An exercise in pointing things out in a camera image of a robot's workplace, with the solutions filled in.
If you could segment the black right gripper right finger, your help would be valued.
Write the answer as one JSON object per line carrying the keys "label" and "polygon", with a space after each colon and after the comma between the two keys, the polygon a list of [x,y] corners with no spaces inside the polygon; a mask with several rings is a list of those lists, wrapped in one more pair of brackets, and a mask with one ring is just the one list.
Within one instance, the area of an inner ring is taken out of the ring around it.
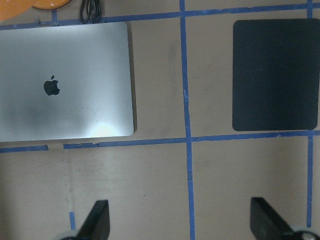
{"label": "black right gripper right finger", "polygon": [[295,232],[263,197],[250,199],[250,230],[256,240],[294,240]]}

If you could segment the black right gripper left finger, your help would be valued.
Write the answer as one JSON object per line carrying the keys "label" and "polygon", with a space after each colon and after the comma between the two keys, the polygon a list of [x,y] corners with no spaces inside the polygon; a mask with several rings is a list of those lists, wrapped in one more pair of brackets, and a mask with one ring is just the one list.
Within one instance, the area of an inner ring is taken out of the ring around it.
{"label": "black right gripper left finger", "polygon": [[107,240],[110,235],[108,200],[97,200],[77,233],[78,240]]}

